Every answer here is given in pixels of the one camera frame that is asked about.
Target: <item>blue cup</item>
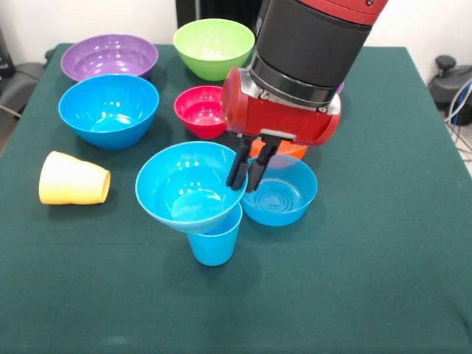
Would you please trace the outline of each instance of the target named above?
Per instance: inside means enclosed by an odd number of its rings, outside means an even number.
[[[242,218],[243,208],[238,204],[214,229],[200,234],[188,234],[190,247],[197,261],[206,266],[219,266],[227,262],[235,251]]]
[[[292,156],[274,156],[255,192],[241,201],[244,212],[266,226],[286,226],[298,221],[318,191],[315,173]]]

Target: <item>cable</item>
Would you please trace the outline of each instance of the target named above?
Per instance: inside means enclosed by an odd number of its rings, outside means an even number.
[[[8,107],[5,107],[4,105],[0,105],[0,109],[3,109],[7,113],[10,113],[10,114],[14,115],[15,117],[21,118],[21,114],[15,112],[12,109],[9,109]]]
[[[452,125],[451,125],[451,124],[446,123],[446,125],[447,125],[450,129],[452,129]],[[470,149],[470,151],[472,151],[472,146],[470,146],[470,145],[468,144],[468,142],[467,142],[464,138],[462,138],[459,134],[457,134],[456,131],[454,131],[454,133],[459,137],[459,140],[460,140],[461,142],[463,142],[464,145],[467,146],[467,148]]]
[[[472,151],[467,151],[467,150],[461,149],[460,147],[458,147],[457,150],[460,151],[461,153],[470,153],[470,154],[472,154]]]
[[[460,105],[464,102],[464,98],[465,98],[465,88],[464,88],[464,90],[462,91],[462,93],[460,94],[460,98],[459,98],[459,104],[460,104]],[[457,126],[457,120],[459,119],[459,115],[460,115],[460,112],[457,112],[457,114],[454,116],[454,124],[452,125],[451,137],[452,137],[452,134],[453,134],[453,132],[454,132],[455,127]],[[460,128],[461,128],[461,125],[459,125],[459,130],[457,131],[456,141],[454,142],[455,145],[456,145],[457,142],[459,141]]]
[[[456,114],[458,114],[460,112],[460,110],[464,107],[464,105],[466,104],[469,96],[471,95],[472,93],[472,77],[467,80],[464,85],[462,85],[462,87],[456,92],[456,94],[454,95],[454,98],[452,99],[451,101],[451,105],[449,106],[449,112],[448,112],[448,116],[444,119],[445,122],[447,123],[450,123],[451,120],[454,118],[454,116]],[[459,98],[460,94],[468,87],[468,90],[467,90],[467,94],[465,94],[464,96],[464,100],[462,101],[462,103],[456,108],[455,111],[453,111],[454,109],[454,106],[456,105],[456,102],[457,102],[457,99]]]

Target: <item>plastic cup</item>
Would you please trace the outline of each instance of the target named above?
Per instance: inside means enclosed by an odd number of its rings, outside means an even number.
[[[110,188],[110,171],[52,151],[44,161],[39,178],[42,204],[103,203]]]
[[[206,266],[219,266],[227,262],[235,251],[242,218],[243,208],[238,204],[214,229],[200,234],[188,234],[196,260]]]

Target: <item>wall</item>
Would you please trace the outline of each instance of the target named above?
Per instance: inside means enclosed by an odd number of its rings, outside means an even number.
[[[407,46],[427,82],[439,54],[472,63],[471,15],[471,0],[389,0],[367,44]],[[0,0],[0,25],[15,63],[97,33],[168,44],[177,27],[174,0]]]
[[[406,46],[426,81],[437,73],[436,56],[472,64],[471,0],[389,0],[367,45]]]
[[[172,43],[174,0],[0,0],[0,26],[14,63],[44,62],[60,42],[103,33]]]

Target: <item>bowl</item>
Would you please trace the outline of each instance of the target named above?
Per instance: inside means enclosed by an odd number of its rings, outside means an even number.
[[[157,48],[133,35],[98,35],[66,50],[60,61],[63,73],[74,81],[104,74],[149,78],[156,65]]]
[[[258,156],[264,145],[264,142],[261,142],[260,140],[254,140],[252,142],[251,157]],[[290,155],[297,158],[298,160],[301,160],[307,153],[307,150],[308,146],[292,144],[291,142],[282,140],[277,153],[284,153],[285,155]]]
[[[185,126],[201,139],[214,139],[226,130],[221,117],[219,86],[196,86],[182,92],[174,102],[174,111]]]
[[[254,46],[254,34],[237,22],[207,18],[179,28],[173,43],[195,75],[219,81],[226,78],[232,67],[246,62]]]
[[[136,197],[153,218],[187,234],[214,229],[237,206],[243,187],[226,186],[236,153],[214,142],[184,142],[151,157],[136,179]]]
[[[316,196],[318,182],[304,162],[283,154],[272,157],[256,191],[244,195],[244,212],[266,226],[298,221]]]
[[[82,139],[106,150],[136,144],[157,112],[159,94],[140,77],[103,75],[72,86],[59,102],[62,120]]]

